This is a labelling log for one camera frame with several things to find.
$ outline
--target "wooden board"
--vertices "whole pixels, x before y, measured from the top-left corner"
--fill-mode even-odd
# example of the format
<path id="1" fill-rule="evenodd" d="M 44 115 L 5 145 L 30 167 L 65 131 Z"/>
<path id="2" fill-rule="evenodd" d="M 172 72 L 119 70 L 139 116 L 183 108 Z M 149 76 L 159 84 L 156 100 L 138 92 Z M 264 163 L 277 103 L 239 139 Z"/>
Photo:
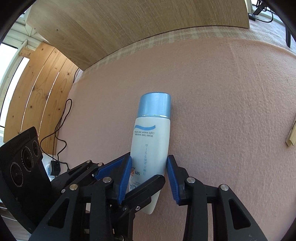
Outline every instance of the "wooden board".
<path id="1" fill-rule="evenodd" d="M 24 47 L 21 49 L 19 56 L 30 58 L 33 53 L 34 53 L 34 50 Z"/>
<path id="2" fill-rule="evenodd" d="M 49 93 L 66 59 L 66 56 L 57 49 L 54 49 L 48 57 L 29 97 L 21 131 L 35 126 L 37 133 L 39 132 Z"/>
<path id="3" fill-rule="evenodd" d="M 44 63 L 53 50 L 54 47 L 51 45 L 41 43 L 34 54 L 30 56 L 30 60 L 17 83 L 9 105 L 3 142 L 9 141 L 20 133 L 26 104 L 32 88 Z"/>
<path id="4" fill-rule="evenodd" d="M 156 34 L 195 26 L 249 28 L 244 0 L 38 0 L 27 23 L 82 70 Z"/>
<path id="5" fill-rule="evenodd" d="M 62 116 L 62 112 L 72 87 L 74 74 L 77 68 L 78 67 L 69 59 L 66 60 L 63 67 L 61 68 L 59 76 L 52 87 L 52 91 L 48 97 L 48 101 L 44 110 L 39 132 L 39 141 L 41 141 L 45 136 L 54 132 L 54 129 Z M 42 142 L 41 147 L 46 153 L 55 155 L 57 140 L 55 140 L 54 144 L 53 139 L 53 135 L 46 138 Z"/>
<path id="6" fill-rule="evenodd" d="M 289 135 L 287 136 L 287 139 L 286 139 L 286 144 L 288 146 L 291 146 L 291 145 L 294 146 L 295 143 L 296 143 L 296 117 L 294 119 L 292 128 L 290 129 Z"/>

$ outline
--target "pink felt surface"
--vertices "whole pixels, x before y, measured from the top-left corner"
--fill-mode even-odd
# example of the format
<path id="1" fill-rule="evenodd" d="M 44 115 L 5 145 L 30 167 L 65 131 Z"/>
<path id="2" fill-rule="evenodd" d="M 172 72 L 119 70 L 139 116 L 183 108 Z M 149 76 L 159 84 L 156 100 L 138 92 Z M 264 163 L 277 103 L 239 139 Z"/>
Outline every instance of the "pink felt surface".
<path id="1" fill-rule="evenodd" d="M 169 154 L 204 184 L 228 184 L 268 240 L 279 241 L 296 216 L 296 148 L 285 144 L 296 115 L 295 76 L 292 53 L 252 40 L 184 40 L 138 51 L 73 85 L 61 160 L 74 167 L 129 152 L 141 95 L 167 92 Z M 185 217 L 167 179 L 154 213 L 137 213 L 134 241 L 182 240 Z"/>

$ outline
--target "black cable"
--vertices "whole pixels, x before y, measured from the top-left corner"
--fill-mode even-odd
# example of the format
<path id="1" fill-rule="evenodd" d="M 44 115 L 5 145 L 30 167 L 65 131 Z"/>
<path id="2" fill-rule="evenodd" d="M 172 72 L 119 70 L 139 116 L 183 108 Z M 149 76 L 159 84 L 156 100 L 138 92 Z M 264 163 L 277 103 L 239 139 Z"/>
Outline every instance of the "black cable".
<path id="1" fill-rule="evenodd" d="M 77 73 L 78 70 L 79 70 L 79 68 L 75 71 L 74 79 L 73 79 L 73 83 L 74 83 L 74 81 L 75 81 L 75 75 L 76 75 L 76 73 Z"/>
<path id="2" fill-rule="evenodd" d="M 74 77 L 73 77 L 73 83 L 74 83 L 74 81 L 75 81 L 75 76 L 76 76 L 76 73 L 77 73 L 78 70 L 79 70 L 79 68 L 77 68 L 77 70 L 75 71 L 75 74 L 74 74 Z M 63 116 L 64 116 L 64 114 L 65 114 L 66 106 L 67 106 L 68 101 L 71 102 L 71 104 L 70 104 L 70 108 L 69 108 L 69 110 L 68 110 L 68 112 L 67 112 L 67 114 L 66 114 L 66 116 L 65 116 L 65 118 L 64 118 L 64 120 L 63 120 Z M 53 170 L 53 172 L 54 172 L 54 161 L 56 161 L 56 162 L 58 162 L 58 163 L 62 163 L 62 164 L 67 165 L 67 171 L 70 170 L 69 165 L 68 165 L 67 162 L 62 162 L 62 161 L 59 160 L 59 154 L 60 154 L 60 153 L 61 153 L 61 152 L 67 147 L 67 142 L 66 142 L 65 140 L 59 139 L 59 138 L 57 137 L 57 132 L 61 129 L 61 127 L 63 126 L 63 124 L 64 124 L 64 122 L 65 122 L 65 120 L 66 120 L 66 118 L 67 118 L 67 116 L 69 115 L 69 113 L 70 113 L 70 111 L 71 111 L 71 108 L 72 108 L 72 103 L 73 103 L 73 102 L 72 102 L 72 99 L 67 99 L 67 100 L 66 100 L 66 103 L 65 103 L 65 107 L 64 107 L 64 110 L 63 110 L 62 116 L 61 116 L 61 118 L 59 119 L 59 122 L 57 123 L 57 125 L 56 125 L 56 127 L 55 127 L 55 129 L 54 129 L 54 132 L 51 133 L 50 135 L 44 137 L 44 138 L 40 141 L 40 148 L 41 148 L 42 152 L 43 152 L 45 155 L 47 155 L 47 156 L 49 156 L 50 158 L 52 158 L 52 170 Z M 57 159 L 54 158 L 54 155 L 51 156 L 51 155 L 47 154 L 47 153 L 42 149 L 42 146 L 41 146 L 41 143 L 42 143 L 46 138 L 48 138 L 48 137 L 50 137 L 50 136 L 52 136 L 52 135 L 54 135 L 54 143 L 55 143 L 55 139 L 57 139 L 57 140 L 62 141 L 62 142 L 65 143 L 65 146 L 64 146 L 64 147 L 63 147 L 63 148 L 57 153 Z"/>
<path id="3" fill-rule="evenodd" d="M 264 9 L 266 9 L 266 11 L 268 11 L 268 12 L 272 12 L 274 15 L 277 15 L 274 11 L 271 11 L 271 10 L 267 9 L 266 7 L 265 7 Z"/>
<path id="4" fill-rule="evenodd" d="M 257 8 L 259 8 L 261 11 L 263 11 L 263 12 L 266 12 L 266 11 L 269 11 L 268 9 L 267 9 L 267 7 L 264 7 L 263 9 L 260 7 L 260 4 L 262 3 L 262 0 L 257 0 L 257 3 L 256 3 L 256 7 Z M 259 19 L 259 18 L 256 18 L 256 20 L 258 20 L 258 21 L 261 21 L 261 22 L 263 22 L 263 23 L 271 23 L 273 20 L 274 20 L 274 13 L 273 13 L 273 11 L 269 11 L 269 12 L 271 12 L 271 20 L 270 21 L 263 21 L 263 20 L 261 20 L 261 19 Z"/>

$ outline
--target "wood grain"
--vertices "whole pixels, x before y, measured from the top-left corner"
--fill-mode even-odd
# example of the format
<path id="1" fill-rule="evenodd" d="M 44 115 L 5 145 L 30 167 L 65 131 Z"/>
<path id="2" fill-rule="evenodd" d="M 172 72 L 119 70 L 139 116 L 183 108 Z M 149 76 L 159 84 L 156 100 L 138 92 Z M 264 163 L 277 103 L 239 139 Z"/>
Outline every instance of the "wood grain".
<path id="1" fill-rule="evenodd" d="M 77 68 L 78 67 L 69 59 L 66 60 L 63 67 L 61 68 L 59 76 L 52 87 L 52 91 L 48 97 L 48 101 L 44 110 L 39 132 L 39 141 L 41 141 L 45 136 L 54 132 L 54 129 L 62 116 L 62 112 L 72 87 Z M 53 135 L 46 138 L 42 142 L 41 147 L 46 153 L 55 155 L 57 140 L 54 143 L 53 139 Z"/>
<path id="2" fill-rule="evenodd" d="M 37 132 L 39 132 L 49 93 L 66 59 L 67 57 L 57 49 L 54 49 L 48 57 L 29 97 L 21 131 L 35 126 Z"/>
<path id="3" fill-rule="evenodd" d="M 286 144 L 288 146 L 295 145 L 296 143 L 296 117 L 294 119 L 292 128 L 290 129 L 289 135 L 286 138 Z"/>
<path id="4" fill-rule="evenodd" d="M 41 43 L 30 56 L 13 93 L 5 122 L 3 142 L 7 142 L 21 131 L 25 108 L 34 83 L 49 55 L 54 50 L 49 44 Z"/>
<path id="5" fill-rule="evenodd" d="M 160 33 L 195 26 L 249 28 L 244 0 L 38 0 L 27 23 L 82 70 Z"/>
<path id="6" fill-rule="evenodd" d="M 30 58 L 31 55 L 34 53 L 34 50 L 32 49 L 29 49 L 27 47 L 24 47 L 21 49 L 21 51 L 19 52 L 19 56 L 23 56 L 23 57 L 26 57 L 26 58 Z"/>

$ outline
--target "power adapter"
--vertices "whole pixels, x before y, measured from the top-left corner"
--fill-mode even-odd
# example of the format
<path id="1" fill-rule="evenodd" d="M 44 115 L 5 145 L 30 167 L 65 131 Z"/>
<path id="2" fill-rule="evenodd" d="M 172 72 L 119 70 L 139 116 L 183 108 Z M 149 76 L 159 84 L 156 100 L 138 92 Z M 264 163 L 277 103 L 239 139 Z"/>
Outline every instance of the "power adapter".
<path id="1" fill-rule="evenodd" d="M 61 165 L 57 161 L 50 161 L 49 173 L 50 176 L 58 176 L 61 172 Z"/>
<path id="2" fill-rule="evenodd" d="M 250 20 L 256 21 L 256 17 L 254 14 L 249 13 L 248 16 Z"/>

